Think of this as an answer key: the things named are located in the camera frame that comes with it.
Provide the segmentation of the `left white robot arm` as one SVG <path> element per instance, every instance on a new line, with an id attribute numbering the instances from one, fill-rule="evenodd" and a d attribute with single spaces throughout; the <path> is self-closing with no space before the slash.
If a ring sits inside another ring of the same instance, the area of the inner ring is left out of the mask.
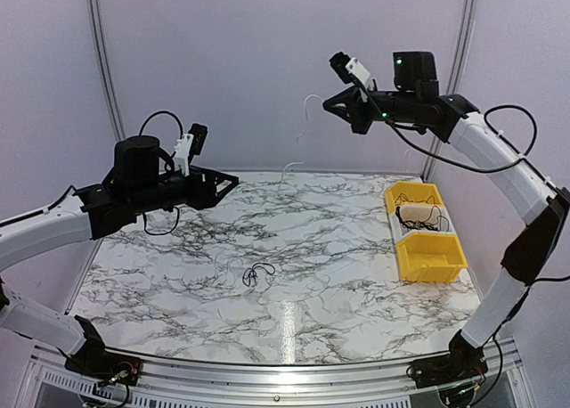
<path id="1" fill-rule="evenodd" d="M 1 268 L 70 244 L 100 240 L 156 210 L 215 207 L 239 179 L 192 165 L 204 140 L 204 135 L 185 133 L 172 153 L 151 135 L 118 142 L 113 166 L 101 183 L 69 187 L 53 204 L 2 222 Z M 59 349 L 67 369 L 84 375 L 103 377 L 127 362 L 107 351 L 87 319 L 59 314 L 6 285 L 1 287 L 1 326 Z"/>

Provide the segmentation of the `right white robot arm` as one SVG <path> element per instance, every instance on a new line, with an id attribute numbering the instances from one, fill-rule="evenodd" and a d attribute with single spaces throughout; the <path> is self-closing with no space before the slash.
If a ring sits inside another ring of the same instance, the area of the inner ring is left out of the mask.
<path id="1" fill-rule="evenodd" d="M 569 191 L 549 181 L 521 151 L 491 126 L 487 113 L 460 94 L 442 94 L 430 52 L 395 52 L 394 89 L 381 90 L 362 62 L 346 53 L 329 65 L 347 88 L 323 108 L 365 135 L 375 122 L 387 124 L 415 151 L 449 166 L 485 175 L 517 214 L 521 231 L 505 248 L 499 272 L 472 316 L 444 354 L 411 363 L 420 386 L 465 379 L 484 372 L 484 346 L 497 337 L 526 302 L 550 259 L 569 215 Z"/>

